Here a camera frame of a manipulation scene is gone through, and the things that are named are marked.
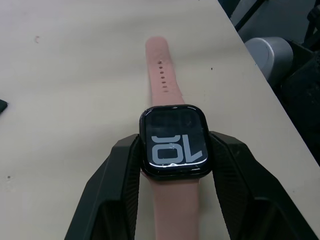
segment white table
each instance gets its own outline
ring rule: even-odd
[[[86,182],[151,106],[151,36],[168,40],[185,102],[245,142],[320,237],[319,166],[217,0],[3,0],[0,36],[1,239],[65,237]],[[200,239],[229,239],[212,177],[200,186]],[[136,239],[154,239],[144,177]]]

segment watch screen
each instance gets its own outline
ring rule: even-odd
[[[199,169],[207,161],[207,126],[192,106],[154,108],[144,125],[146,157],[154,168]]]

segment gray object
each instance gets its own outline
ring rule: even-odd
[[[265,79],[274,87],[290,70],[294,53],[281,37],[257,37],[245,43]]]

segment watch band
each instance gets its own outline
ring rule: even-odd
[[[176,81],[169,46],[163,37],[145,43],[152,105],[185,104]],[[198,240],[199,180],[158,182],[148,177],[153,191],[156,240]]]
[[[152,91],[152,105],[185,104],[170,57],[169,46],[163,37],[149,38],[145,43],[146,63]]]

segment watch face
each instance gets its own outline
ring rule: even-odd
[[[209,131],[202,111],[192,105],[158,106],[140,118],[143,171],[154,178],[200,178],[211,170]]]

